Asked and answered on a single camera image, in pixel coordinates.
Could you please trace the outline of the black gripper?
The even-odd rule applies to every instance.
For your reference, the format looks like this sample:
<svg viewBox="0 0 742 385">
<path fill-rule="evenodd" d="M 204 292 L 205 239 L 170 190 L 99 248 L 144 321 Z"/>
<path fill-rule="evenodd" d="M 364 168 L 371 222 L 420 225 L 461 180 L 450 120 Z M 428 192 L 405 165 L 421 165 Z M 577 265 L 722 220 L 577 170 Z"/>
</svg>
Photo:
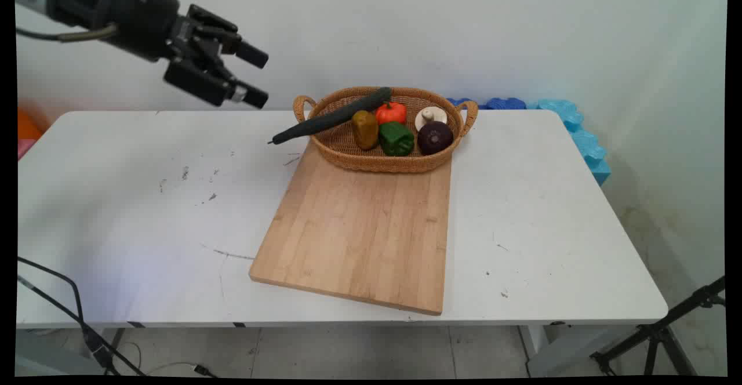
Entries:
<svg viewBox="0 0 742 385">
<path fill-rule="evenodd" d="M 179 16 L 179 0 L 97 0 L 93 28 L 114 24 L 109 44 L 156 62 L 172 55 L 167 41 Z M 169 61 L 164 81 L 214 107 L 226 101 L 263 108 L 270 95 L 226 68 L 223 55 L 235 56 L 262 70 L 270 55 L 249 44 L 238 26 L 192 4 L 184 17 L 184 58 Z"/>
</svg>

